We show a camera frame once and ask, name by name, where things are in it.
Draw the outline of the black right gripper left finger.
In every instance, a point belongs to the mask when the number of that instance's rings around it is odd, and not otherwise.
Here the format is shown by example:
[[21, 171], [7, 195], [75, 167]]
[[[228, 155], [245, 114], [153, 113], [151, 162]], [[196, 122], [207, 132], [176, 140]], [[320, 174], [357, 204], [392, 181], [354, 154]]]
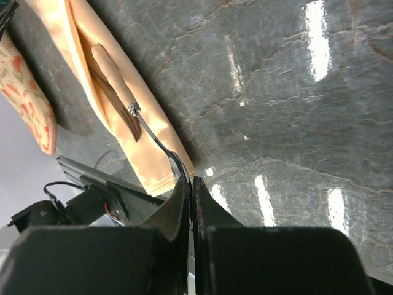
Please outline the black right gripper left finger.
[[1, 269], [2, 294], [187, 294], [190, 184], [139, 226], [26, 229]]

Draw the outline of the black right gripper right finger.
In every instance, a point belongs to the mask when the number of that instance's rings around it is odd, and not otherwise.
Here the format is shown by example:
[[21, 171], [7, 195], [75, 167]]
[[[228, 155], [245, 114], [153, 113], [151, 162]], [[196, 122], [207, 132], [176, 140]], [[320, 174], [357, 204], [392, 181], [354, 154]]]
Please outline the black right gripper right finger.
[[198, 294], [374, 294], [351, 241], [329, 227], [246, 227], [193, 180]]

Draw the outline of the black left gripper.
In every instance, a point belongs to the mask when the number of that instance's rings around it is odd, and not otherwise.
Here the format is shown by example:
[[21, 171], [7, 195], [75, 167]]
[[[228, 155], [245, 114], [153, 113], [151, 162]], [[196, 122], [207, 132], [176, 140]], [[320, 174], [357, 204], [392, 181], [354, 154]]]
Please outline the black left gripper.
[[2, 36], [19, 4], [16, 0], [0, 0], [0, 36]]

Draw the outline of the peach cloth napkin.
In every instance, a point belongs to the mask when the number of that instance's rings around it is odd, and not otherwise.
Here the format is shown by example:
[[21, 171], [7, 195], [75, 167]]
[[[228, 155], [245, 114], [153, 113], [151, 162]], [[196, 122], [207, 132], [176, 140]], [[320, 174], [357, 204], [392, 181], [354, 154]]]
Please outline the peach cloth napkin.
[[98, 119], [119, 142], [144, 190], [156, 197], [174, 188], [165, 153], [128, 107], [142, 118], [166, 148], [182, 160], [189, 176], [195, 167], [164, 110], [144, 79], [87, 1], [27, 1], [80, 82]]

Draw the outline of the metal spoon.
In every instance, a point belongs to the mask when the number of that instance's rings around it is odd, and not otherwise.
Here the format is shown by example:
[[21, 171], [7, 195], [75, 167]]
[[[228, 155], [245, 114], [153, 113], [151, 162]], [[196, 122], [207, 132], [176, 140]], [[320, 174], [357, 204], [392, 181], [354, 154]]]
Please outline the metal spoon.
[[177, 183], [179, 178], [184, 178], [185, 182], [191, 186], [190, 176], [182, 160], [175, 152], [166, 148], [147, 125], [141, 115], [141, 108], [139, 107], [136, 98], [125, 83], [125, 80], [121, 75], [118, 67], [116, 66], [113, 59], [109, 56], [106, 49], [101, 44], [95, 44], [91, 48], [91, 53], [94, 60], [97, 62], [103, 76], [107, 79], [109, 85], [114, 89], [128, 113], [143, 126], [145, 131], [149, 134], [157, 146], [166, 154], [169, 160], [174, 182]]

